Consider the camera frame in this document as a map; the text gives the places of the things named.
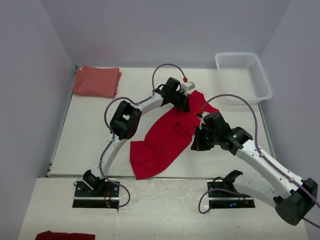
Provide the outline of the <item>bright red t shirt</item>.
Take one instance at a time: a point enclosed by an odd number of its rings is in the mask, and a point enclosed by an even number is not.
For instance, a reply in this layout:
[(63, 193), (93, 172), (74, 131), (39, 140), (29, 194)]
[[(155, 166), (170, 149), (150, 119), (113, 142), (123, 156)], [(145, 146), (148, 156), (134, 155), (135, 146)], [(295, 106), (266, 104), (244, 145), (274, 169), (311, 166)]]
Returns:
[(160, 174), (188, 147), (201, 121), (196, 113), (205, 103), (204, 94), (195, 90), (189, 96), (189, 112), (173, 107), (153, 124), (144, 140), (130, 142), (129, 160), (137, 180)]

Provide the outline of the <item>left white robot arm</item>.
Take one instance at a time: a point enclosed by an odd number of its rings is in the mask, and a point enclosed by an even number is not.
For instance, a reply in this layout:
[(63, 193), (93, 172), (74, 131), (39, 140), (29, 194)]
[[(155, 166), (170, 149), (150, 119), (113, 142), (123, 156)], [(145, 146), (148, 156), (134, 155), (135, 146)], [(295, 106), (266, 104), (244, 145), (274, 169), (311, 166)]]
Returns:
[(170, 77), (165, 84), (154, 88), (151, 95), (144, 100), (134, 102), (128, 97), (117, 97), (104, 111), (104, 123), (111, 133), (111, 139), (103, 150), (98, 163), (83, 174), (82, 181), (86, 190), (97, 197), (103, 193), (109, 169), (124, 143), (131, 139), (139, 126), (141, 117), (151, 110), (172, 104), (180, 112), (189, 112), (190, 92), (195, 84), (185, 77), (183, 82)]

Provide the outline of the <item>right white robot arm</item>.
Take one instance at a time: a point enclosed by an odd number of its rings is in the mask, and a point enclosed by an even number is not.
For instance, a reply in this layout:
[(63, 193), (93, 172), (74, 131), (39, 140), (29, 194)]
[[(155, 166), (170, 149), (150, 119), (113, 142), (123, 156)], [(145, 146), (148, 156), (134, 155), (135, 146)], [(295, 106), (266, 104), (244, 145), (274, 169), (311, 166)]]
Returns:
[(251, 177), (233, 170), (214, 191), (227, 196), (251, 196), (269, 206), (286, 223), (296, 226), (313, 208), (318, 184), (311, 178), (303, 179), (283, 167), (259, 145), (243, 128), (231, 128), (219, 112), (197, 115), (200, 124), (195, 128), (193, 151), (208, 151), (215, 146), (230, 152), (255, 169), (259, 176)]

